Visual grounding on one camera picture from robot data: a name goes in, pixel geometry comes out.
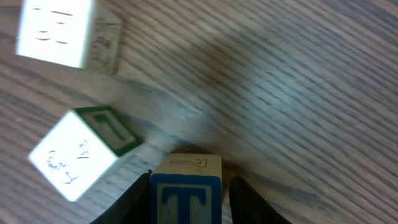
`wooden surface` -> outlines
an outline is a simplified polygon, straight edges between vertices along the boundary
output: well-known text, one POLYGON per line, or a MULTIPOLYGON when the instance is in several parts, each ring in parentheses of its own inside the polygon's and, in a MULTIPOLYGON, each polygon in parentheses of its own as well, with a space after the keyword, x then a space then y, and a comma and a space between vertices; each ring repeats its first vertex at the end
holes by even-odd
POLYGON ((89 223, 176 147, 235 164, 292 223, 398 222, 396 0, 105 5, 126 22, 113 77, 16 56, 20 2, 0 2, 0 223, 89 223), (146 143, 68 203, 26 155, 94 105, 146 143))

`white block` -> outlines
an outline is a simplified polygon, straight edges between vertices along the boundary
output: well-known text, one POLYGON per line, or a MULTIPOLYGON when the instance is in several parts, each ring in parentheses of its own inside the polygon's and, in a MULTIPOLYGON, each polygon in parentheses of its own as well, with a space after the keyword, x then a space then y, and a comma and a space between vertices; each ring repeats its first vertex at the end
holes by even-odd
POLYGON ((170 154, 150 177, 152 224, 221 223, 221 158, 170 154))
POLYGON ((109 107, 71 110, 28 158, 69 201, 76 201, 141 140, 109 107))
POLYGON ((96 0, 24 0, 16 53, 112 74, 120 31, 96 0))

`wooden block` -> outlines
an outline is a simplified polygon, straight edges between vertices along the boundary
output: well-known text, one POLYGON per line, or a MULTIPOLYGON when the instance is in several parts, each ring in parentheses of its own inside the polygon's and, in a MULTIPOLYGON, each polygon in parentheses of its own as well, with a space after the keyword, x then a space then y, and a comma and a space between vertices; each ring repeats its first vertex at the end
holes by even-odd
POLYGON ((114 72, 121 20, 96 0, 25 0, 17 54, 114 72))
POLYGON ((221 157, 170 154, 150 177, 151 223, 221 223, 221 157))
POLYGON ((140 143, 108 106, 78 108, 67 112, 28 158, 73 202, 140 143))

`white cube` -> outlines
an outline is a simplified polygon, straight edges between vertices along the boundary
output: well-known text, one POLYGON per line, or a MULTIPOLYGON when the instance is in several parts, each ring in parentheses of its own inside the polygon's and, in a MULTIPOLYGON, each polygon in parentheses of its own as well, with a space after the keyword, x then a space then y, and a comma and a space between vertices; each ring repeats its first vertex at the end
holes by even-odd
POLYGON ((17 54, 112 74, 121 20, 96 0, 24 0, 17 54))
POLYGON ((221 223, 221 157, 170 154, 150 177, 152 223, 221 223))
POLYGON ((28 158, 73 202, 140 143, 109 107, 78 108, 67 112, 28 158))

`block side face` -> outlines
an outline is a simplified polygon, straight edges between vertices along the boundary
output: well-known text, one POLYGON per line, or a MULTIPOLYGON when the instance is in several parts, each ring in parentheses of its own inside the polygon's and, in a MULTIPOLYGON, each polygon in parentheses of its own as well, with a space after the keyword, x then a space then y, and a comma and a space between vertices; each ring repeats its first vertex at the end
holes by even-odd
POLYGON ((81 67, 92 5, 93 0, 25 0, 16 54, 81 67))
POLYGON ((213 175, 221 178, 221 157, 209 154, 171 153, 154 173, 213 175))
POLYGON ((221 223, 221 179, 213 176, 152 174, 151 223, 221 223))
POLYGON ((84 67, 111 75, 115 71, 118 59, 122 21, 107 8, 97 4, 90 17, 90 24, 84 67))
POLYGON ((47 133, 28 158, 72 202, 118 159, 71 111, 47 133))
POLYGON ((108 106, 77 108, 75 111, 117 156, 124 155, 142 142, 108 106))

